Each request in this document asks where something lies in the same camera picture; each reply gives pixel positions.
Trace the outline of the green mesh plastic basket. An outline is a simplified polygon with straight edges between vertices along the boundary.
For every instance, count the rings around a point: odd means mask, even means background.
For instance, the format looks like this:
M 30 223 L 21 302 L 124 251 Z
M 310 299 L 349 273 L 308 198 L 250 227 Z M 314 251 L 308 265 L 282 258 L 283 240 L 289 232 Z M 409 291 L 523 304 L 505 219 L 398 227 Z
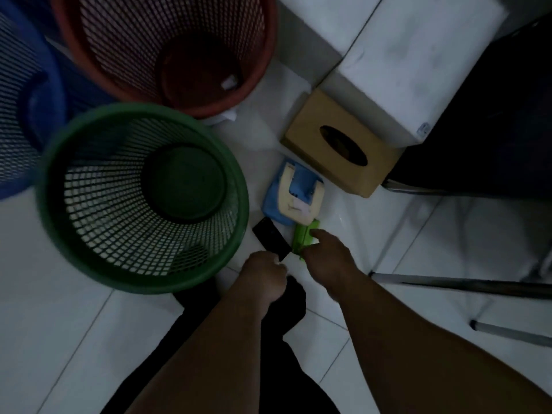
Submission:
M 210 128 L 151 103 L 74 118 L 37 170 L 37 207 L 79 271 L 135 294 L 190 289 L 235 255 L 250 213 L 238 161 Z

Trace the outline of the person's right forearm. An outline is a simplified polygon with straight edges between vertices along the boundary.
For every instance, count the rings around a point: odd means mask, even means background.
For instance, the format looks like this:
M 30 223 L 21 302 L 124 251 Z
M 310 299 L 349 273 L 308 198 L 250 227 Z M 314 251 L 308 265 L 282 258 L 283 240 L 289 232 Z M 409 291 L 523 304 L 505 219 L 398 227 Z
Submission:
M 331 295 L 380 414 L 552 414 L 541 388 L 363 273 L 339 276 Z

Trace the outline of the person's right hand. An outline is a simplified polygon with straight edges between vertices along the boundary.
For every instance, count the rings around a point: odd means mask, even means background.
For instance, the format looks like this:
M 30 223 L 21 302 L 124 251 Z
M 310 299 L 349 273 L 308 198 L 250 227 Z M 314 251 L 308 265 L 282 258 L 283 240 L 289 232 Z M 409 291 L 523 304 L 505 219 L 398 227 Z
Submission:
M 303 247 L 300 256 L 312 278 L 332 299 L 340 302 L 346 291 L 365 274 L 338 237 L 324 229 L 311 229 L 309 233 L 318 242 Z

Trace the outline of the brown wooden tissue box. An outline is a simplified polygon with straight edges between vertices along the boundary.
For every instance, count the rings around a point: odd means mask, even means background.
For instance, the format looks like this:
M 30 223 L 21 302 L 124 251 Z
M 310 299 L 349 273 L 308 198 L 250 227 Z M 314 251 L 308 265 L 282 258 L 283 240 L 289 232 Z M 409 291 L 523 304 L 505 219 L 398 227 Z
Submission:
M 366 199 L 402 153 L 320 89 L 308 96 L 280 142 L 346 193 Z

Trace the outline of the blue and cream tissue pack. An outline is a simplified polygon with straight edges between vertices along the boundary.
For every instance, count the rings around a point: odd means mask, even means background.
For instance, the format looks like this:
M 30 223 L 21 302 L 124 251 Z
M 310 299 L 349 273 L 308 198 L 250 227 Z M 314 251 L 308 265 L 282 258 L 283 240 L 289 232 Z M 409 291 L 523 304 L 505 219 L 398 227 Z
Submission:
M 263 214 L 282 225 L 311 225 L 325 194 L 323 180 L 300 163 L 284 159 L 262 203 Z

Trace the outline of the blue mesh plastic basket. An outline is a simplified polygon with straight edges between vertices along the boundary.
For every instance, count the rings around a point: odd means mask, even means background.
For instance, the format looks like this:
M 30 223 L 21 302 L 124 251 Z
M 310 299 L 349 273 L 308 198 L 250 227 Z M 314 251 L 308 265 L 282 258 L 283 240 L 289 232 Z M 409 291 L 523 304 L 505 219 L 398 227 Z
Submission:
M 49 0 L 0 0 L 0 201 L 32 186 L 67 122 L 114 102 L 70 57 Z

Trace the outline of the green plastic packet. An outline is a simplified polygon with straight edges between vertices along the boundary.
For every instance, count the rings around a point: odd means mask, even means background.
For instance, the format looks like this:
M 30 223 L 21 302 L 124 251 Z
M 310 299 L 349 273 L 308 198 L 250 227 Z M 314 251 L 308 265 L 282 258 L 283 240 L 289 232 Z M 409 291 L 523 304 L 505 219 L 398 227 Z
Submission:
M 314 237 L 311 235 L 310 231 L 312 229 L 318 229 L 320 226 L 320 221 L 314 219 L 314 221 L 309 225 L 301 225 L 297 223 L 295 225 L 294 236 L 292 240 L 292 253 L 299 256 L 301 260 L 304 260 L 301 257 L 301 251 L 303 248 L 312 245 Z

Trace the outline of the metal chair leg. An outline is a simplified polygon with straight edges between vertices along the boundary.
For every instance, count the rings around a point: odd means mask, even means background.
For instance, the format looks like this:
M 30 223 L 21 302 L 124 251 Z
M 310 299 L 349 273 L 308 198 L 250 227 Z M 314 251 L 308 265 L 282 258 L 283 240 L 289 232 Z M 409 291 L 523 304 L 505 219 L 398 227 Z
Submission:
M 526 342 L 535 346 L 552 348 L 552 337 L 544 336 L 541 334 L 532 334 L 528 332 L 519 331 L 512 328 L 500 327 L 482 323 L 477 320 L 471 320 L 469 326 L 478 332 L 485 334 L 491 334 L 498 337 L 507 338 L 510 340 Z
M 552 285 L 550 284 L 383 274 L 375 272 L 369 273 L 368 276 L 381 284 L 438 288 L 513 298 L 552 300 Z

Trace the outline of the black rectangular object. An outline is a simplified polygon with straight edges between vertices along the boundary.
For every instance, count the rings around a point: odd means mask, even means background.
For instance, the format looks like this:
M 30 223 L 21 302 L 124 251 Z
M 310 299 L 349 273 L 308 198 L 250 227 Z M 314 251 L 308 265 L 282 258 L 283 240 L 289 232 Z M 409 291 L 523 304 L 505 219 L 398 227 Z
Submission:
M 262 218 L 252 231 L 265 250 L 278 256 L 280 263 L 292 252 L 290 244 L 286 242 L 269 217 Z

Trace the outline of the person's left forearm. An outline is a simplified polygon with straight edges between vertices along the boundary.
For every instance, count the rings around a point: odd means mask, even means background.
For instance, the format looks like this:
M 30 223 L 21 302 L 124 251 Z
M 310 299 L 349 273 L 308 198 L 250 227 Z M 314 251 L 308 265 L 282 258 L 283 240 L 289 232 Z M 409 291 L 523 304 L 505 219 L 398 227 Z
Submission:
M 230 290 L 125 414 L 258 414 L 262 320 Z

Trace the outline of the white box cabinet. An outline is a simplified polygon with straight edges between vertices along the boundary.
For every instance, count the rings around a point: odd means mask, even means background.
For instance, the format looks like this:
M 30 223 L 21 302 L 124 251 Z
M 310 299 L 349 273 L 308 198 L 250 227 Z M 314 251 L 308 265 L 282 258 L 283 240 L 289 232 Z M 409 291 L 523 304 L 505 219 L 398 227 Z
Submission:
M 277 57 L 386 143 L 424 142 L 506 20 L 500 0 L 277 0 Z

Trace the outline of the red mesh plastic basket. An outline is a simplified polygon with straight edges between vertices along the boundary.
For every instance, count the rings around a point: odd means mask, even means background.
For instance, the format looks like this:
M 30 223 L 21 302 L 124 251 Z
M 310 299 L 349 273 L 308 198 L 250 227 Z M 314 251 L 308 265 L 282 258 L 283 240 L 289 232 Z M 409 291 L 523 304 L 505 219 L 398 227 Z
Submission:
M 277 44 L 277 0 L 50 0 L 77 65 L 120 101 L 197 119 L 245 100 Z M 239 87 L 224 91 L 228 76 Z

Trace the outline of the person's left hand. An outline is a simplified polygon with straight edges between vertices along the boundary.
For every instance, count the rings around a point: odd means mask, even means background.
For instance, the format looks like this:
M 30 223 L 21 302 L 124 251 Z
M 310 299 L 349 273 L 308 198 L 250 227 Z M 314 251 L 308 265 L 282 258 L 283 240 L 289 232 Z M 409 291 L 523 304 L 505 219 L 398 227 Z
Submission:
M 272 303 L 283 296 L 287 276 L 288 269 L 276 254 L 257 251 L 245 261 L 231 291 L 252 303 L 259 315 L 265 317 Z

